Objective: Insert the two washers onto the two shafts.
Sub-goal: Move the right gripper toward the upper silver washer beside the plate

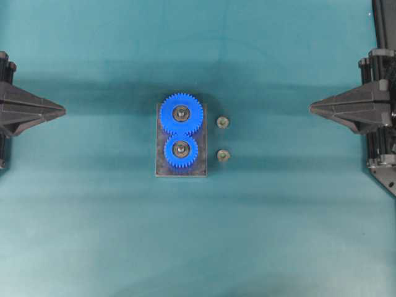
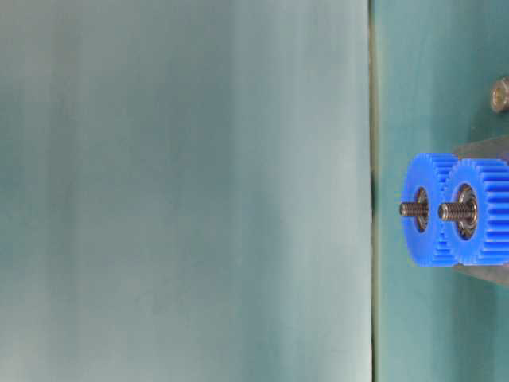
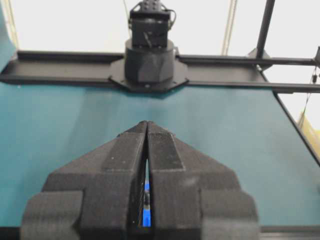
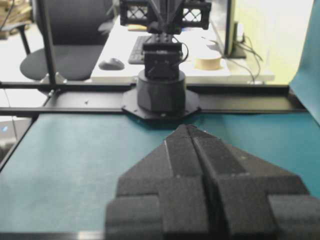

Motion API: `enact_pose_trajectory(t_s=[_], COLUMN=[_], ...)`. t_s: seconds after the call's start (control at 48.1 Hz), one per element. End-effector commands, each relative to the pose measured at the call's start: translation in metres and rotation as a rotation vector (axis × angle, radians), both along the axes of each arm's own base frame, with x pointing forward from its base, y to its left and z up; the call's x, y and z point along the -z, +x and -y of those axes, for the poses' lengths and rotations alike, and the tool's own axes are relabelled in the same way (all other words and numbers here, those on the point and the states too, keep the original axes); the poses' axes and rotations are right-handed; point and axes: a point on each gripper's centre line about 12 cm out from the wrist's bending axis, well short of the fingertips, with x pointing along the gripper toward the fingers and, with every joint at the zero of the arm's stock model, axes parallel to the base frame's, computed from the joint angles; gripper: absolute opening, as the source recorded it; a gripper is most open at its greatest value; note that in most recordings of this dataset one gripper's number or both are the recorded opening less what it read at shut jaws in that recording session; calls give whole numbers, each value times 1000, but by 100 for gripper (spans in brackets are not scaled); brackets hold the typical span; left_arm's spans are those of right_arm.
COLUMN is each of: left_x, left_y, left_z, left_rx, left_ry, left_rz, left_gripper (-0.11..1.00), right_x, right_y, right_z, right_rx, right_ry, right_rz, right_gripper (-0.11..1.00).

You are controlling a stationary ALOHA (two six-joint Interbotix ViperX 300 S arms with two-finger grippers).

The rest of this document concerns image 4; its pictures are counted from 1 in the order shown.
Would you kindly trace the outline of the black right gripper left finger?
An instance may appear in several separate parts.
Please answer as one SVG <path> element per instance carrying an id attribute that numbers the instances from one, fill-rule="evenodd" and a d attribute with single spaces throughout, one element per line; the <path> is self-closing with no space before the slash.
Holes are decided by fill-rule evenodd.
<path id="1" fill-rule="evenodd" d="M 117 183 L 117 210 L 139 232 L 159 231 L 166 240 L 208 238 L 207 199 L 191 132 L 179 126 Z"/>

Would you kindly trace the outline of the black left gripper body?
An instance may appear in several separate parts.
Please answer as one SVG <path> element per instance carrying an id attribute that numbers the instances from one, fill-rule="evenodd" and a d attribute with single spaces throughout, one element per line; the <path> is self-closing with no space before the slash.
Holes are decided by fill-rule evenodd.
<path id="1" fill-rule="evenodd" d="M 180 34 L 183 28 L 209 28 L 208 0 L 121 0 L 120 24 L 141 25 L 151 34 Z"/>

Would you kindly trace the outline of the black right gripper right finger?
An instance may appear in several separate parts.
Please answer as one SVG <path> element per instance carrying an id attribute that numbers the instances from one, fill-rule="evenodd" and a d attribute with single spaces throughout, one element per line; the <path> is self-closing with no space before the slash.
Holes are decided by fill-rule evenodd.
<path id="1" fill-rule="evenodd" d="M 187 131 L 204 173 L 213 234 L 226 240 L 275 240 L 268 197 L 309 194 L 301 178 L 192 125 Z"/>

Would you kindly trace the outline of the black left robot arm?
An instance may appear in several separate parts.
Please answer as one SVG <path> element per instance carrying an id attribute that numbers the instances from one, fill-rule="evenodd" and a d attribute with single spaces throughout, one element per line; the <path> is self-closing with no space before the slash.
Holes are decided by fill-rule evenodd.
<path id="1" fill-rule="evenodd" d="M 150 38 L 143 44 L 144 69 L 136 87 L 124 95 L 125 110 L 145 120 L 179 120 L 199 108 L 186 88 L 180 64 L 183 28 L 209 27 L 206 0 L 122 0 L 121 25 L 140 24 Z M 142 160 L 123 173 L 106 209 L 108 240 L 207 239 L 204 173 L 192 138 L 194 128 L 180 125 Z"/>

